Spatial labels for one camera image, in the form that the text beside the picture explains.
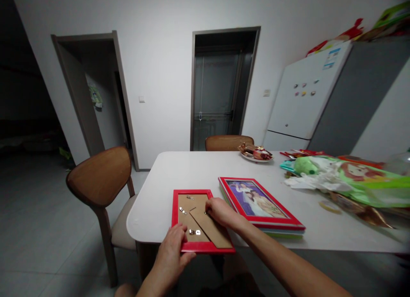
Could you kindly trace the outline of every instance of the label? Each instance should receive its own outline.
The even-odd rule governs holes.
[[[334,49],[329,52],[326,58],[325,64],[323,65],[324,70],[333,68],[339,53],[340,53],[340,47],[338,49]]]

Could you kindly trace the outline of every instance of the metal clip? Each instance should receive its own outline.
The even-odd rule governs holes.
[[[183,214],[187,214],[187,212],[185,212],[182,207],[179,207],[179,210],[180,210]]]

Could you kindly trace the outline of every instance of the doorway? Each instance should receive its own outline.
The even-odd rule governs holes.
[[[193,32],[190,150],[213,135],[239,135],[260,27]]]
[[[117,32],[51,38],[90,156],[126,146],[139,171]]]

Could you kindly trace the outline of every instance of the chair leg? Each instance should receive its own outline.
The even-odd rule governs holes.
[[[128,186],[129,197],[132,198],[133,196],[135,196],[135,190],[134,190],[134,184],[132,183],[131,176],[129,176],[129,179],[127,181],[127,186]]]
[[[92,207],[100,223],[102,243],[104,245],[105,258],[107,260],[108,275],[111,287],[118,284],[117,263],[115,261],[114,247],[111,243],[111,226],[105,208]]]
[[[149,272],[154,266],[159,244],[146,244],[137,242],[137,247],[141,280],[144,281],[144,279],[148,276]]]

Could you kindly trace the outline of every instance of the plate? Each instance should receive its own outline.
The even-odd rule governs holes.
[[[242,154],[241,152],[239,152],[239,154],[241,154],[243,158],[246,158],[247,160],[250,160],[250,161],[254,161],[256,163],[267,163],[267,162],[270,162],[270,161],[273,160],[273,156],[272,156],[272,159],[270,159],[270,160],[258,160],[258,159],[254,158],[252,156],[246,156],[246,155]]]

